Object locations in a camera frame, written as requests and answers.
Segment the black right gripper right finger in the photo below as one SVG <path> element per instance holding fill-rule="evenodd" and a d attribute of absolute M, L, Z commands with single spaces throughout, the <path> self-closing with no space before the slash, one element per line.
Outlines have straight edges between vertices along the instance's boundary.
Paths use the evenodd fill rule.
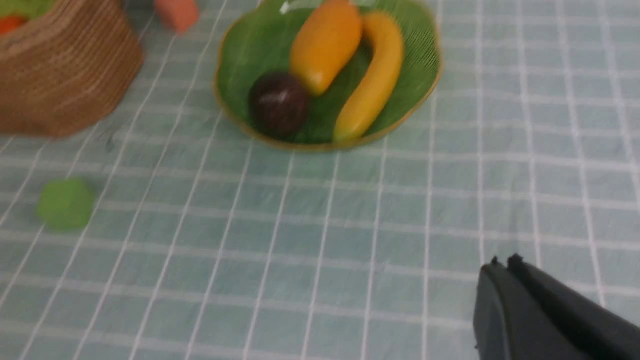
<path fill-rule="evenodd" d="M 519 254 L 508 271 L 525 287 L 556 330 L 588 360 L 637 360 L 639 327 L 567 287 Z"/>

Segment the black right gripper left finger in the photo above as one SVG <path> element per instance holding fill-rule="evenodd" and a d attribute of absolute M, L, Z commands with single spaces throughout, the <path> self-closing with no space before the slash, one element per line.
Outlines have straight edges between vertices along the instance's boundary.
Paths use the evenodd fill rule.
<path fill-rule="evenodd" d="M 498 257 L 478 273 L 473 331 L 481 360 L 592 360 Z"/>

